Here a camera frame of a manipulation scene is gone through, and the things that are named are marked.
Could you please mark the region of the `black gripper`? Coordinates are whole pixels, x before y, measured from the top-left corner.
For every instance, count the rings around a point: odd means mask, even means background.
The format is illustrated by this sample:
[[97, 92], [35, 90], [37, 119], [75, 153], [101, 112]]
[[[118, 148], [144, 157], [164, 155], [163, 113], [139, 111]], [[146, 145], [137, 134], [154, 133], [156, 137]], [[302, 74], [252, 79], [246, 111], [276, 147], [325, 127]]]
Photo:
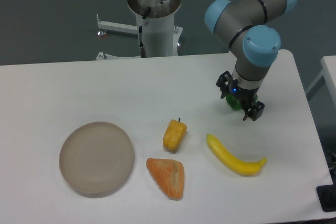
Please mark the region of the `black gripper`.
[[242, 104], [244, 110], [243, 121], [250, 118], [252, 121], [259, 119], [264, 111], [265, 105], [256, 101], [259, 88], [243, 88], [239, 86], [242, 82], [237, 79], [232, 79], [229, 71], [222, 73], [216, 82], [216, 86], [220, 89], [220, 98], [225, 98], [228, 94], [232, 95], [237, 101]]

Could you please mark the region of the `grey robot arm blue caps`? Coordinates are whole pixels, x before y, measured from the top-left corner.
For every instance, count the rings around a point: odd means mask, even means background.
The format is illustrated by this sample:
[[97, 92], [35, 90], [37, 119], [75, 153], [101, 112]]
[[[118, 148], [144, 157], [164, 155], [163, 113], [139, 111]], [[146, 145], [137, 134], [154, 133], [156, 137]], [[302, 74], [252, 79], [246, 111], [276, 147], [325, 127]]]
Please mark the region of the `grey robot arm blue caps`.
[[[177, 53], [174, 15], [182, 0], [127, 0], [136, 17], [140, 56], [161, 57]], [[204, 22], [236, 57], [233, 72], [221, 74], [216, 85], [221, 96], [233, 96], [245, 118], [257, 120], [264, 104], [257, 92], [278, 55], [279, 34], [267, 22], [292, 10], [297, 0], [216, 0], [205, 12]]]

